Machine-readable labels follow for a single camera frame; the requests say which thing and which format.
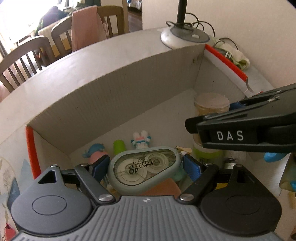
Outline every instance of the white base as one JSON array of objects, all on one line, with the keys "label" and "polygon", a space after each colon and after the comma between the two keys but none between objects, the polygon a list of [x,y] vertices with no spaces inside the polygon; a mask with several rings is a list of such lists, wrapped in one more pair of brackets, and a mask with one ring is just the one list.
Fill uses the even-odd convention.
[{"label": "white base", "polygon": [[160,35],[161,41],[171,49],[179,49],[179,48],[192,46],[192,45],[205,44],[205,43],[195,43],[195,42],[180,39],[172,34],[172,32],[170,31],[171,28],[172,27],[159,29],[159,31],[161,32],[161,35]]}]

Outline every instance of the orange tape strip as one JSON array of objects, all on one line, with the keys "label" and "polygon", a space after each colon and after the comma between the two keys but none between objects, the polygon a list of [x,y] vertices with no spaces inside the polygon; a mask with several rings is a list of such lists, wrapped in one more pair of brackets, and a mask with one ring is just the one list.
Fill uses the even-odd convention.
[{"label": "orange tape strip", "polygon": [[27,149],[28,149],[29,160],[31,164],[31,170],[32,170],[33,178],[36,179],[41,174],[41,169],[39,166],[39,161],[38,161],[36,147],[35,147],[33,128],[30,126],[26,126],[26,139],[27,139]]}]

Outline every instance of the pink toy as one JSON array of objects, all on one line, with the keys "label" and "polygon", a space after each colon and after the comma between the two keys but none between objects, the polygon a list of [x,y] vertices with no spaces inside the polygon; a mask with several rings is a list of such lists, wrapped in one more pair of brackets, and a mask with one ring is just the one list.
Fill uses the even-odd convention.
[{"label": "pink toy", "polygon": [[93,144],[82,156],[89,159],[89,164],[93,164],[103,155],[108,155],[103,144]]}]

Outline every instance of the wooden chair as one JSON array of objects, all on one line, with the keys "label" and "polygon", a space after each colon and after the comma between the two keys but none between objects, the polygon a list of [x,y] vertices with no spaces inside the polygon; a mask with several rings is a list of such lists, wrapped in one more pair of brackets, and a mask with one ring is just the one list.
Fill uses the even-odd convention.
[{"label": "wooden chair", "polygon": [[124,28],[124,15],[123,8],[119,6],[101,6],[97,8],[97,12],[101,18],[107,17],[107,25],[109,31],[109,37],[113,37],[112,26],[110,22],[110,16],[116,15],[117,19],[117,32],[118,35],[125,33]]},{"label": "wooden chair", "polygon": [[[19,45],[19,47],[17,47],[16,49],[14,49],[9,55],[7,55],[2,62],[0,63],[0,81],[3,83],[3,85],[9,90],[9,92],[12,92],[14,90],[14,87],[11,85],[11,83],[8,81],[8,79],[4,76],[3,72],[5,72],[6,70],[8,70],[8,72],[10,73],[13,81],[16,83],[17,86],[20,86],[20,82],[18,81],[16,75],[12,72],[11,70],[11,65],[14,65],[20,79],[22,82],[25,82],[26,79],[24,77],[24,75],[22,74],[20,68],[18,67],[16,62],[21,62],[24,71],[27,75],[28,78],[31,78],[31,73],[33,72],[34,74],[37,74],[37,71],[31,61],[31,59],[28,56],[28,53],[32,52],[35,62],[39,68],[39,70],[42,70],[42,66],[40,61],[38,60],[37,57],[37,52],[40,54],[40,57],[42,59],[42,62],[44,64],[44,66],[48,66],[49,64],[53,63],[56,59],[54,56],[54,53],[52,51],[52,48],[50,46],[49,40],[48,38],[44,37],[44,36],[37,36],[34,37],[32,39],[30,39],[29,41]],[[49,58],[49,62],[48,60],[45,58],[44,56],[44,52],[47,53],[47,56]],[[22,59],[22,56],[26,55],[27,59],[28,59],[28,63],[32,69],[31,73],[27,68],[27,65],[24,63],[24,60]]]},{"label": "wooden chair", "polygon": [[59,51],[61,57],[64,57],[69,53],[66,51],[60,35],[62,33],[66,33],[69,45],[72,48],[71,37],[68,33],[68,30],[71,29],[71,26],[72,26],[72,17],[69,16],[68,18],[66,18],[65,20],[59,22],[56,26],[54,26],[51,31],[52,39],[53,39],[54,44],[56,45],[57,50]]}]

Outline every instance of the text das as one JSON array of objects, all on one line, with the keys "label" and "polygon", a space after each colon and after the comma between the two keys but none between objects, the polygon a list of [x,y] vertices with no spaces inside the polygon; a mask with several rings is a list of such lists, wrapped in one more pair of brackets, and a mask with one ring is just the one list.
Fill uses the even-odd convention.
[{"label": "text das", "polygon": [[221,131],[217,131],[217,135],[218,135],[218,140],[219,141],[223,141],[225,139],[227,139],[227,141],[243,141],[244,140],[244,136],[242,134],[242,131],[237,131],[236,134],[231,134],[230,131],[227,132],[227,136],[225,136],[225,134],[223,135],[223,133]]}]

